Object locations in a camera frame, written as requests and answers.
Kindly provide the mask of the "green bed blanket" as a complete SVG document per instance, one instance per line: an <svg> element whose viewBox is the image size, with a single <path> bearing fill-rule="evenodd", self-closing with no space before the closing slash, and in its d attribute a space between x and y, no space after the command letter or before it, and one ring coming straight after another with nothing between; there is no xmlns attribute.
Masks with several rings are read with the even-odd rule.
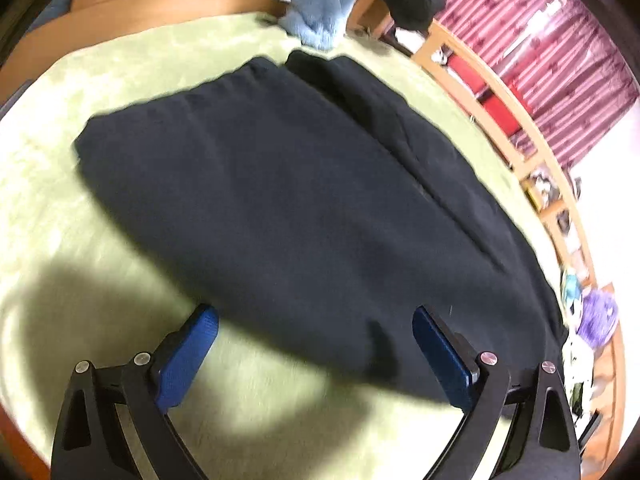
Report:
<svg viewBox="0 0 640 480"><path fill-rule="evenodd" d="M1 122L1 402L44 459L75 365L127 362L194 303L114 226L79 179L89 117L201 84L298 45L268 16L202 18L64 56ZM344 382L221 327L170 414L213 479L419 479L461 414Z"/></svg>

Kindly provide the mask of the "maroon patterned curtain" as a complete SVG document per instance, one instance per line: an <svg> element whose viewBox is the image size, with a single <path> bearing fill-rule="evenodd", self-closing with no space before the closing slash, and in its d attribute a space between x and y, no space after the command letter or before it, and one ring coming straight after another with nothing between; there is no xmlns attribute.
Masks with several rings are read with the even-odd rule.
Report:
<svg viewBox="0 0 640 480"><path fill-rule="evenodd" d="M580 0L447 0L438 20L522 100L564 168L638 100L623 55Z"/></svg>

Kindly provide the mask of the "purple plush toy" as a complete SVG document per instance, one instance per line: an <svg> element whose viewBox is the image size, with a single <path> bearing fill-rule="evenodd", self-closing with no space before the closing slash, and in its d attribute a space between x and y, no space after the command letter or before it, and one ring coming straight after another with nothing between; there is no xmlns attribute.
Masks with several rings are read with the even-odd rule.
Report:
<svg viewBox="0 0 640 480"><path fill-rule="evenodd" d="M591 289L582 298L582 320L577 333L592 350L605 346L618 323L618 307L614 296L603 289Z"/></svg>

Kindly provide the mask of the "black track pants white stripe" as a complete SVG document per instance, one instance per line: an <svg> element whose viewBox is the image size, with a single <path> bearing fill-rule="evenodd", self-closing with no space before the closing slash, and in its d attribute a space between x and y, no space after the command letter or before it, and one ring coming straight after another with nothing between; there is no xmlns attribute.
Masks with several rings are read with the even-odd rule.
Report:
<svg viewBox="0 0 640 480"><path fill-rule="evenodd" d="M275 347L424 399L430 307L511 370L567 331L533 247L452 142L347 56L253 58L91 117L88 189L189 292Z"/></svg>

